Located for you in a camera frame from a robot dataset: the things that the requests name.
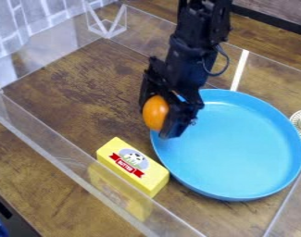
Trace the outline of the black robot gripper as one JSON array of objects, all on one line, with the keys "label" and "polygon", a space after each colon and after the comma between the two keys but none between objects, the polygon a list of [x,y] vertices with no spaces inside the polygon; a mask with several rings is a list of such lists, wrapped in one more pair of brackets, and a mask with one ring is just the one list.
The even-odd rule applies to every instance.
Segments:
[{"label": "black robot gripper", "polygon": [[182,135],[204,108],[198,89],[205,85],[216,61],[213,47],[190,47],[184,40],[170,36],[170,48],[165,60],[149,58],[149,68],[144,72],[140,93],[140,109],[146,101],[161,95],[170,104],[160,130],[161,139]]}]

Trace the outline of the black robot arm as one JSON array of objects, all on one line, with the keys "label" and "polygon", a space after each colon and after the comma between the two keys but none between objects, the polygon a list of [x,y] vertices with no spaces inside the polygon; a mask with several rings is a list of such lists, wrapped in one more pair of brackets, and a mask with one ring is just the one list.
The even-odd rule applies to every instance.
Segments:
[{"label": "black robot arm", "polygon": [[200,88],[214,72],[217,56],[226,52],[221,43],[228,40],[230,6],[233,0],[178,0],[176,31],[169,39],[165,59],[152,56],[142,75],[140,106],[160,95],[169,112],[160,129],[160,137],[172,139],[184,133],[197,119],[205,103]]}]

